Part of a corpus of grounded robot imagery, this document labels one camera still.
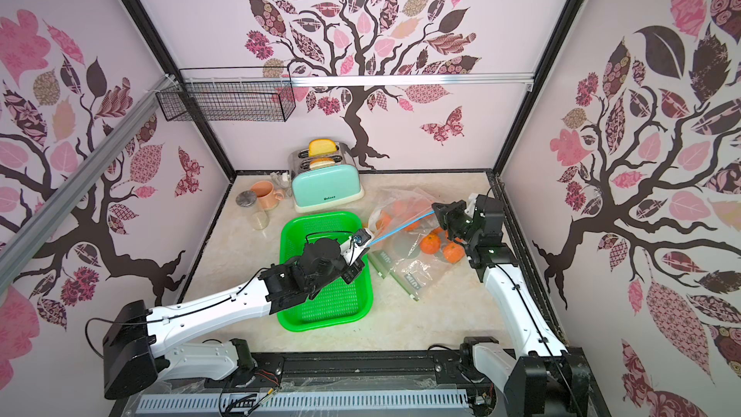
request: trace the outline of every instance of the pink mug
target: pink mug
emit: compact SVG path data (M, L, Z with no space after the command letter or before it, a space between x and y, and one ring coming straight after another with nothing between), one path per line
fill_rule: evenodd
M265 211L277 207L278 202L285 198L283 190L275 190L271 181L259 181L250 187L250 190L257 194L257 200Z

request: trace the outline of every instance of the butterfly decal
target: butterfly decal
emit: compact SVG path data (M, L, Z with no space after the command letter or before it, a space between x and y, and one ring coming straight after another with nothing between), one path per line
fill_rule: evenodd
M198 179L196 179L196 176L201 174L201 168L203 166L199 166L196 160L190 160L190 155L180 146L178 147L178 156L180 157L180 165L183 167L185 175L175 187L175 196L180 197L188 192L198 192L200 189L198 188Z
M433 138L436 141L439 141L441 145L444 145L443 142L448 140L449 134L463 135L463 125L459 123L461 118L463 118L461 108L463 107L454 109L453 112L449 114L448 120L445 124L422 124L420 126L421 130L425 131L427 134L432 134Z

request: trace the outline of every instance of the table surface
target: table surface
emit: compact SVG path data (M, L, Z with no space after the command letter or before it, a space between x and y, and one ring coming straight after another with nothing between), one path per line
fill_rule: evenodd
M254 230L244 210L236 204L239 192L265 176L239 176L206 245L185 301L227 290L246 281L255 271L278 263L283 226L299 216L293 199L281 201L268 211L270 223ZM472 192L489 190L483 172L421 174L363 174L365 197L328 211L356 213L365 223L383 189L412 190L419 187L442 203L465 200ZM505 348L511 341L492 296L464 261L454 264L420 301L413 301L393 278L380 278L372 270L374 304L361 320L307 332L289 332L274 315L249 319L207 334L227 341L244 338L253 351L352 351L427 349L431 344L457 348L466 336L493 336Z

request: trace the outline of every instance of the wall-mounted wire rack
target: wall-mounted wire rack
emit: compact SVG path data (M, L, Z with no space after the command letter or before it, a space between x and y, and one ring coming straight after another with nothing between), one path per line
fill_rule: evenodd
M296 107L293 84L285 66L183 68L189 70L267 70L273 78L186 78L157 93L168 121L192 121L186 103L195 102L208 121L286 121Z

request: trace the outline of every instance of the wire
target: wire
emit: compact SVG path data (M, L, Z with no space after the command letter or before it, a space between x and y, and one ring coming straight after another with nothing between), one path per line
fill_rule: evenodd
M257 274L260 274L260 271L264 271L264 270L267 270L267 267L261 267L260 269L258 269L257 272L252 277L250 277L250 280L247 281L245 283L245 285L236 292L236 295L238 295L239 293L242 293L242 291L245 288L247 288L247 285L249 285L250 282L252 282L254 280L254 278L257 277ZM195 311L186 312L184 314L174 315L173 317L170 317L168 319L170 319L170 320L179 319L181 317L185 317L186 315L191 315L191 314L195 314L196 312L208 310L208 309L210 309L212 307L218 306L219 304L224 303L224 302L229 301L229 300L231 300L231 296L229 296L227 298L224 298L221 301L217 301L216 303L211 304L210 306L202 307L202 308L197 309ZM144 320L142 322L118 322L116 320L103 319L103 318L99 318L99 317L93 317L93 318L88 319L88 321L85 322L85 339L88 340L88 346L90 347L90 349L92 349L93 352L96 353L98 355L98 357L100 357L102 359L103 358L103 355L101 353L99 353L98 350L93 346L93 342L90 341L90 335L88 334L88 327L90 325L90 322L92 322L93 320L98 320L100 322L105 322L107 324L112 324L112 325L146 325L146 324L154 324L155 322L162 322L164 319Z

